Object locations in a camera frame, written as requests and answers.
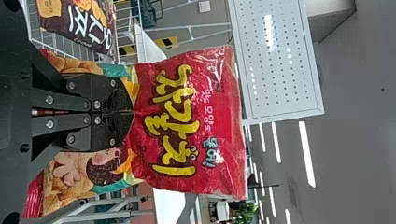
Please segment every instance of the screw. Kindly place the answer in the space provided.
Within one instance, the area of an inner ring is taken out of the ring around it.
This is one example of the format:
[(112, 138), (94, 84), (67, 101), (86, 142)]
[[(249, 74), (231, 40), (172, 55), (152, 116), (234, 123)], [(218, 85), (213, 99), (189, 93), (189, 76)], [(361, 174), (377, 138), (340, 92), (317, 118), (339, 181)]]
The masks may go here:
[(88, 106), (89, 106), (89, 104), (88, 104), (88, 102), (84, 102), (84, 108), (88, 108)]
[(53, 120), (50, 119), (49, 121), (47, 121), (46, 126), (47, 126), (47, 128), (49, 128), (49, 129), (53, 129), (53, 126), (54, 126)]
[(74, 84), (74, 82), (70, 82), (69, 83), (69, 89), (73, 90), (76, 87), (76, 85)]
[(88, 118), (88, 117), (85, 117), (85, 118), (84, 118), (84, 123), (86, 123), (86, 124), (87, 124), (87, 123), (89, 123), (89, 122), (90, 122), (90, 118)]
[(99, 101), (95, 101), (95, 108), (99, 109), (100, 108), (100, 102)]
[(26, 153), (30, 150), (29, 144), (23, 144), (20, 148), (20, 152)]
[(22, 79), (28, 79), (31, 77), (30, 73), (27, 72), (21, 72), (20, 75)]
[(95, 118), (95, 124), (100, 124), (100, 122), (101, 122), (101, 119), (99, 117), (96, 117)]
[(67, 141), (68, 141), (69, 143), (74, 143), (75, 140), (76, 140), (76, 138), (75, 138), (74, 135), (70, 135), (70, 136), (67, 138)]
[(53, 97), (51, 95), (48, 95), (46, 97), (46, 102), (47, 102), (47, 104), (52, 105), (53, 104)]

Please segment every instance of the packaging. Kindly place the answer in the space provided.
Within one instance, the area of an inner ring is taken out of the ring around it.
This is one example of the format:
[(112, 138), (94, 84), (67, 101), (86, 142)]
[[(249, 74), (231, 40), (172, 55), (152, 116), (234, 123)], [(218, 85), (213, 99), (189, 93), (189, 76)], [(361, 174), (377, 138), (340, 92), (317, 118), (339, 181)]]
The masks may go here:
[[(68, 59), (40, 50), (65, 78), (87, 72), (93, 76), (119, 77), (134, 100), (138, 85), (134, 70), (124, 65), (100, 64)], [(118, 191), (143, 180), (134, 178), (131, 161), (134, 152), (127, 148), (110, 148), (94, 153), (60, 152), (29, 185), (24, 218), (43, 217), (77, 199), (91, 198)]]
[(116, 10), (111, 0), (36, 0), (40, 27), (114, 57)]
[(157, 189), (246, 198), (246, 151), (232, 47), (135, 66), (140, 90), (126, 147)]

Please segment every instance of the white ceiling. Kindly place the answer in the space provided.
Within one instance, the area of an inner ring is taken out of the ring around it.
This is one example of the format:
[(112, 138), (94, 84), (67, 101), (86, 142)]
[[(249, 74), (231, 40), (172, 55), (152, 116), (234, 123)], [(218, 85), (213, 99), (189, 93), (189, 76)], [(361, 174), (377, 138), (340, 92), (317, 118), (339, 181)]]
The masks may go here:
[[(276, 124), (282, 163), (276, 161), (270, 124), (252, 126), (253, 161), (274, 188), (263, 212), (271, 224), (390, 224), (396, 198), (396, 1), (360, 0), (358, 12), (316, 46), (326, 114), (305, 119), (317, 187), (307, 183), (298, 120)], [(288, 183), (296, 186), (298, 209)]]

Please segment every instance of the red snack bag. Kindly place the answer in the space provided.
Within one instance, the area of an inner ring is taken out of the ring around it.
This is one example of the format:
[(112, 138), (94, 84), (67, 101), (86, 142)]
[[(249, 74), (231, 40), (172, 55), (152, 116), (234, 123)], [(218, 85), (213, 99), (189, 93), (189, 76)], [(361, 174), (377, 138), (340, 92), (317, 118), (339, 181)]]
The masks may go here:
[(154, 188), (245, 199), (246, 151), (241, 132), (233, 49), (199, 49), (135, 66), (139, 93), (125, 146), (132, 171)]

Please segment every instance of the ceiling light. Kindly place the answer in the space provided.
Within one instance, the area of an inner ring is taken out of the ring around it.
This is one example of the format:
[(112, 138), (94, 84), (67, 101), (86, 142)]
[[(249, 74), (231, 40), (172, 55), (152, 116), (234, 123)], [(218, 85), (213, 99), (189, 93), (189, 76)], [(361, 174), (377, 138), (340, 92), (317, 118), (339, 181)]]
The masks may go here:
[(265, 139), (264, 139), (264, 129), (262, 128), (262, 124), (259, 124), (260, 127), (260, 138), (262, 139), (262, 151), (266, 151), (265, 148)]
[(271, 123), (272, 130), (273, 130), (273, 137), (274, 137), (274, 145), (275, 145), (275, 154), (276, 154), (276, 160), (278, 163), (282, 162), (282, 159), (280, 158), (280, 151), (279, 151), (279, 142), (277, 140), (277, 132), (276, 132), (276, 125), (274, 122)]
[(311, 149), (309, 148), (308, 133), (306, 132), (306, 125), (304, 121), (300, 121), (300, 136), (303, 146), (304, 162), (308, 184), (315, 188), (317, 186), (314, 174), (314, 166), (312, 165)]
[(262, 197), (265, 197), (264, 178), (262, 178), (262, 172), (260, 172), (260, 186), (262, 187)]
[(285, 208), (286, 224), (291, 224), (290, 212)]
[(273, 216), (276, 217), (276, 208), (275, 208), (274, 193), (272, 191), (272, 187), (270, 187), (269, 190), (270, 190), (271, 208), (273, 211)]

